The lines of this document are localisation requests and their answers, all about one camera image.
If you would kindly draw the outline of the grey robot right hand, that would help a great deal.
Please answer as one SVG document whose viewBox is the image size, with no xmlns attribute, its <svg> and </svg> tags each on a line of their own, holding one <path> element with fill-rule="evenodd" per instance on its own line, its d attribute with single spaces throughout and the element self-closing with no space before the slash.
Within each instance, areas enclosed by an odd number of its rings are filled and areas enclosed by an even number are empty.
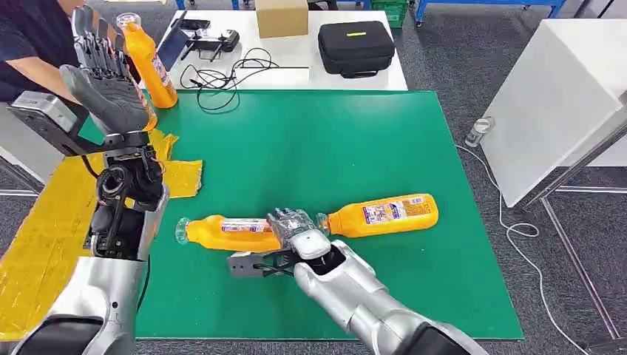
<svg viewBox="0 0 627 355">
<path fill-rule="evenodd" d="M 272 212 L 267 213 L 266 220 L 283 248 L 288 246 L 288 241 L 293 236 L 316 229 L 313 220 L 302 209 L 275 208 Z"/>
</svg>

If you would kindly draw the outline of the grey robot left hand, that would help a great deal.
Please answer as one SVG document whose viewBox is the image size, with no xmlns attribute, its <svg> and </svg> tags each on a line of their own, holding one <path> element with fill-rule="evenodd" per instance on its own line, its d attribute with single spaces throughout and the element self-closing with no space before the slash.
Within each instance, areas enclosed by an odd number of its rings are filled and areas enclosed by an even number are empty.
<svg viewBox="0 0 627 355">
<path fill-rule="evenodd" d="M 71 13 L 77 67 L 64 64 L 61 78 L 104 134 L 149 131 L 157 116 L 129 67 L 125 38 L 109 36 L 109 23 L 87 6 Z"/>
</svg>

